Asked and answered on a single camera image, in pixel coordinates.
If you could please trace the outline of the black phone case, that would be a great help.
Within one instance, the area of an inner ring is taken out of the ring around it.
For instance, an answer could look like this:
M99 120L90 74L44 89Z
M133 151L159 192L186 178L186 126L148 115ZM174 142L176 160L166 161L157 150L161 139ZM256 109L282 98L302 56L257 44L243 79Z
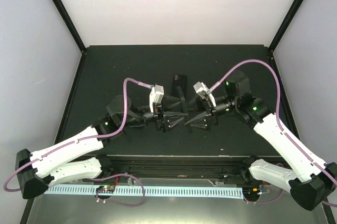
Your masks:
M174 97L178 97L177 88L180 87L184 96L187 94L187 83L188 78L186 75L183 74L175 74L172 80L172 88L171 88L171 95Z

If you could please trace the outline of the black smartphone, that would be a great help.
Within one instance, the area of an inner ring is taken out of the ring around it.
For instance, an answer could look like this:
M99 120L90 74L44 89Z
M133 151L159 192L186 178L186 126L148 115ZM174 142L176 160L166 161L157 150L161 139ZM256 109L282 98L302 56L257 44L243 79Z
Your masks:
M173 87L170 95L164 96L164 107L167 110L180 109L183 113L197 112L197 94L187 97L184 89L180 86Z

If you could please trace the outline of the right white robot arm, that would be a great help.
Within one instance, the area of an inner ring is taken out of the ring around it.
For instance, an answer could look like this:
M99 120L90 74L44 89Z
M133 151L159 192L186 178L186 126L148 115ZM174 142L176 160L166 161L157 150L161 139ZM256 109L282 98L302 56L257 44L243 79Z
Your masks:
M220 115L234 113L235 116L258 135L264 138L290 166L283 168L262 158L251 157L247 166L239 171L240 179L250 184L255 180L268 182L292 196L305 210L312 211L336 190L336 163L328 164L311 152L271 112L266 103L254 97L249 79L241 72L233 72L225 81L226 95L215 98L203 82L193 86L198 97L196 103L200 114L186 122L200 128L210 129Z

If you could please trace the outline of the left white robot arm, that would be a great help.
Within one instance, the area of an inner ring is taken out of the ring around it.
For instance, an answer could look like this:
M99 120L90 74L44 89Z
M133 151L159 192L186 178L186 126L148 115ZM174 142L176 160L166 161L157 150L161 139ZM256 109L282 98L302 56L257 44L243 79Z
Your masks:
M108 181L113 165L107 155L98 154L79 161L89 152L107 147L122 133L121 126L144 127L154 122L161 131L169 131L187 118L187 103L180 97L151 95L147 106L134 107L130 98L116 96L106 107L107 114L75 136L48 148L16 154L15 171L23 199L33 199L48 189L74 180Z

